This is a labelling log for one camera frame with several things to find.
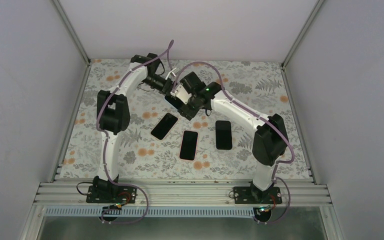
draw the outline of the table surface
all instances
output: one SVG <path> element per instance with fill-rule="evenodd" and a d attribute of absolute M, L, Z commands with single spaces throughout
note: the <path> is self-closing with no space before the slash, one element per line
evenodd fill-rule
<path fill-rule="evenodd" d="M 190 60 L 172 60 L 182 68 Z M 279 114 L 285 121 L 289 141 L 296 159 L 280 164 L 277 175 L 285 179 L 308 179 L 300 139 L 289 104 L 279 63 L 249 61 L 208 61 L 222 74 L 225 88 L 237 99 L 268 115 Z M 101 134 L 95 129 L 97 94 L 121 80 L 129 59 L 95 59 L 83 93 L 75 125 L 63 161 L 62 178 L 93 178 L 101 159 Z M 201 64 L 191 66 L 182 75 L 194 71 L 202 81 L 220 81 L 216 73 Z M 130 124 L 122 132 L 118 171 L 123 179 L 252 179 L 257 161 L 252 155 L 254 133 L 231 121 L 233 148 L 218 150 L 215 144 L 215 122 L 227 120 L 217 112 L 206 116 L 201 110 L 191 121 L 181 117 L 161 94 L 141 86 L 128 100 Z M 159 120 L 171 113 L 179 118 L 163 140 L 150 132 Z M 195 160 L 179 159 L 184 131 L 198 132 Z M 291 158 L 287 149 L 283 160 Z"/>

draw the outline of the gray leaf print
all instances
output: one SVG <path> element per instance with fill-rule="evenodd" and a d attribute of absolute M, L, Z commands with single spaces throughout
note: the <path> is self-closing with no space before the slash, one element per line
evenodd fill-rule
<path fill-rule="evenodd" d="M 246 150 L 246 149 L 242 149 L 241 151 L 239 151 L 237 154 L 236 154 L 236 157 L 242 161 L 246 161 L 248 159 L 248 157 L 251 155 L 251 152 Z"/>
<path fill-rule="evenodd" d="M 245 132 L 245 135 L 240 137 L 240 140 L 237 143 L 237 146 L 245 148 L 245 149 L 251 149 L 253 142 L 254 142 L 253 136 L 251 136 L 249 133 Z"/>
<path fill-rule="evenodd" d="M 126 152 L 126 154 L 124 155 L 123 157 L 123 160 L 127 163 L 127 164 L 133 164 L 136 160 L 136 155 L 135 155 L 135 152 L 134 151 L 128 151 Z"/>
<path fill-rule="evenodd" d="M 282 84 L 279 80 L 276 81 L 269 78 L 267 78 L 267 80 L 264 80 L 264 78 L 262 78 L 261 81 L 259 81 L 257 85 L 255 85 L 255 89 L 272 92 L 275 89 L 280 88 L 281 86 Z"/>
<path fill-rule="evenodd" d="M 97 90 L 89 90 L 85 91 L 83 93 L 83 101 L 82 103 L 86 106 L 95 106 L 97 103 L 97 95 L 98 91 Z"/>
<path fill-rule="evenodd" d="M 92 68 L 89 74 L 89 78 L 101 79 L 105 75 L 105 68 L 96 66 Z"/>
<path fill-rule="evenodd" d="M 250 94 L 253 91 L 250 86 L 245 86 L 245 84 L 236 81 L 230 82 L 229 87 L 231 88 L 230 91 L 233 94 Z"/>
<path fill-rule="evenodd" d="M 130 115 L 130 123 L 134 123 L 136 125 L 143 124 L 145 120 L 139 117 L 136 113 L 132 113 Z"/>
<path fill-rule="evenodd" d="M 139 142 L 139 140 L 142 140 L 141 132 L 138 133 L 138 129 L 133 132 L 130 128 L 127 128 L 127 131 L 124 131 L 123 133 L 123 138 L 121 140 L 121 145 L 124 144 L 124 147 L 127 145 L 130 147 L 132 143 L 134 142 Z"/>

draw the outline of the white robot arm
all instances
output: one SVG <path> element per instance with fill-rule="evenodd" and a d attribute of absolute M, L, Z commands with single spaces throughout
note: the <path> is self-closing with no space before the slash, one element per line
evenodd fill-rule
<path fill-rule="evenodd" d="M 147 57 L 134 56 L 131 59 L 129 71 L 152 59 L 154 56 L 156 55 L 152 53 Z M 107 91 L 101 90 L 98 93 L 97 113 L 102 108 L 105 108 L 99 120 L 99 127 L 102 130 L 106 130 L 109 136 L 107 147 L 102 147 L 101 153 L 103 154 L 105 152 L 106 167 L 111 180 L 116 181 L 118 178 L 118 152 L 122 139 L 121 132 L 126 130 L 130 121 L 127 99 L 133 94 L 134 89 L 143 82 L 151 88 L 158 90 L 162 95 L 171 98 L 172 101 L 178 102 L 178 112 L 188 120 L 195 117 L 201 109 L 211 110 L 227 116 L 243 126 L 248 132 L 254 134 L 252 154 L 258 163 L 251 188 L 259 193 L 264 193 L 272 187 L 272 175 L 276 166 L 276 160 L 285 153 L 287 145 L 271 127 L 259 118 L 263 118 L 272 123 L 287 138 L 283 119 L 277 114 L 268 116 L 267 114 L 255 111 L 237 99 L 227 98 L 226 94 L 229 96 L 232 95 L 227 91 L 223 92 L 218 83 L 211 82 L 205 85 L 194 72 L 183 77 L 179 81 L 180 84 L 173 89 L 174 84 L 169 78 L 164 79 L 155 74 L 160 63 L 161 61 L 157 60 L 147 66 L 142 66 L 132 71 L 118 87 L 117 92 L 107 106 L 103 106 L 103 103 L 110 95 L 110 91 L 114 91 L 116 87 Z M 253 111 L 259 118 L 250 115 L 244 108 L 247 108 L 248 111 Z M 106 135 L 103 133 L 102 143 L 104 143 L 105 138 Z M 102 181 L 108 180 L 102 160 L 97 176 Z"/>

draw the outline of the black smartphone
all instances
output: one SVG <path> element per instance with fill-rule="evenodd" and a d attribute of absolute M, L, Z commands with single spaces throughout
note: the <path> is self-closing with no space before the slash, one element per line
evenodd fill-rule
<path fill-rule="evenodd" d="M 179 109 L 181 106 L 184 105 L 182 100 L 178 99 L 177 97 L 172 97 L 172 96 L 165 96 L 164 99 L 171 104 L 174 108 Z"/>
<path fill-rule="evenodd" d="M 177 121 L 177 117 L 171 113 L 166 113 L 159 123 L 152 129 L 151 135 L 159 140 L 163 140 Z"/>
<path fill-rule="evenodd" d="M 194 160 L 197 152 L 198 133 L 196 131 L 184 131 L 181 140 L 179 158 Z"/>
<path fill-rule="evenodd" d="M 230 121 L 215 121 L 215 147 L 220 150 L 232 149 L 232 125 Z"/>

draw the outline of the cable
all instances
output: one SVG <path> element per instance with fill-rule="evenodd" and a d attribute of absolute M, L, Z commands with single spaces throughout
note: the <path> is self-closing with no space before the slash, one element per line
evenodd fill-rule
<path fill-rule="evenodd" d="M 271 200 L 273 200 L 273 208 L 271 209 L 271 210 L 273 210 L 273 209 L 275 209 L 276 206 L 277 206 L 276 198 L 275 198 L 273 195 L 271 195 L 271 194 L 270 194 L 270 198 L 271 198 Z"/>
<path fill-rule="evenodd" d="M 93 182 L 90 182 L 90 181 L 82 181 L 82 182 L 79 182 L 79 183 L 77 183 L 77 185 L 75 186 L 75 188 L 77 189 L 77 192 L 79 193 L 79 194 L 81 194 L 81 195 L 83 195 L 83 196 L 87 196 L 88 194 L 87 193 L 83 193 L 83 192 L 81 192 L 80 191 L 80 189 L 79 189 L 79 185 L 80 184 L 94 184 Z"/>
<path fill-rule="evenodd" d="M 283 214 L 276 220 L 274 221 L 270 221 L 270 222 L 261 222 L 260 220 L 258 220 L 255 216 L 253 217 L 254 220 L 257 222 L 257 224 L 264 224 L 264 225 L 267 225 L 267 224 L 275 224 L 277 222 L 279 222 L 280 220 L 282 220 L 285 216 L 286 216 L 286 213 L 289 211 L 289 208 L 291 206 L 291 192 L 289 191 L 289 187 L 288 185 L 286 185 L 286 182 L 280 178 L 280 177 L 276 177 L 276 179 L 279 179 L 280 181 L 282 181 L 282 183 L 285 185 L 286 187 L 286 190 L 287 190 L 287 205 L 286 205 L 286 209 L 285 211 L 283 212 Z"/>
<path fill-rule="evenodd" d="M 136 88 L 138 88 L 138 89 L 140 89 L 142 91 L 145 91 L 145 92 L 153 92 L 153 91 L 155 91 L 155 88 L 153 88 L 152 90 L 145 90 L 145 89 L 141 88 L 140 85 L 142 85 L 142 84 L 144 84 L 144 82 L 139 83 Z"/>
<path fill-rule="evenodd" d="M 135 66 L 134 68 L 130 69 L 130 71 L 128 71 L 124 76 L 123 78 L 120 80 L 120 82 L 117 84 L 117 87 L 114 89 L 114 91 L 111 92 L 111 94 L 106 98 L 105 102 L 103 103 L 103 106 L 107 106 L 108 103 L 110 102 L 111 98 L 116 94 L 116 92 L 120 89 L 120 86 L 123 84 L 123 82 L 127 79 L 127 77 L 134 71 L 136 71 L 137 69 L 143 67 L 143 66 L 146 66 L 158 59 L 160 59 L 162 56 L 164 56 L 165 54 L 167 54 L 167 57 L 168 57 L 168 53 L 169 53 L 169 50 L 172 48 L 173 44 L 174 44 L 174 40 L 171 40 L 170 43 L 168 44 L 168 48 L 163 52 L 161 53 L 160 55 L 158 55 L 157 57 L 145 62 L 145 63 L 142 63 L 140 65 L 137 65 Z M 148 199 L 148 196 L 147 194 L 145 193 L 145 191 L 140 188 L 139 186 L 136 186 L 136 185 L 133 185 L 133 184 L 127 184 L 127 183 L 118 183 L 118 182 L 115 182 L 113 181 L 113 179 L 111 179 L 110 177 L 110 174 L 108 173 L 108 168 L 107 168 L 107 163 L 106 163 L 106 151 L 107 151 L 107 145 L 108 145 L 108 138 L 109 138 L 109 134 L 107 131 L 105 130 L 102 130 L 100 129 L 99 127 L 99 122 L 101 120 L 101 117 L 102 117 L 102 114 L 104 113 L 104 110 L 105 110 L 105 107 L 101 107 L 101 109 L 99 110 L 99 113 L 96 117 L 96 130 L 98 132 L 101 132 L 101 133 L 104 133 L 105 134 L 105 141 L 103 143 L 103 153 L 102 153 L 102 163 L 103 163 L 103 169 L 105 171 L 105 175 L 106 175 L 106 178 L 108 179 L 108 181 L 116 186 L 127 186 L 127 187 L 133 187 L 133 188 L 136 188 L 138 189 L 139 191 L 142 192 L 143 196 L 145 197 L 146 199 L 146 209 L 145 209 L 145 212 L 143 213 L 143 215 L 139 218 L 137 218 L 136 220 L 133 220 L 133 221 L 125 221 L 125 222 L 115 222 L 115 224 L 133 224 L 133 223 L 137 223 L 139 222 L 140 220 L 142 220 L 148 213 L 148 210 L 150 208 L 150 201 Z M 102 220 L 102 223 L 110 223 L 109 221 L 106 221 L 104 220 L 104 218 L 102 217 L 101 218 Z"/>
<path fill-rule="evenodd" d="M 166 72 L 166 68 L 164 67 L 163 62 L 161 62 L 161 66 L 162 66 L 162 73 L 161 74 L 157 74 L 158 76 L 161 76 L 161 75 L 163 75 Z"/>
<path fill-rule="evenodd" d="M 126 195 L 126 204 L 128 204 L 130 202 L 130 199 L 132 199 L 132 195 L 130 195 L 130 193 L 126 192 L 126 191 L 123 191 L 123 192 L 120 192 L 118 194 L 118 196 L 120 197 L 121 195 Z"/>
<path fill-rule="evenodd" d="M 231 193 L 232 193 L 232 192 L 233 192 L 233 190 L 229 192 L 228 196 L 229 196 L 229 198 L 234 199 L 234 198 L 235 198 L 235 195 L 231 196 Z"/>

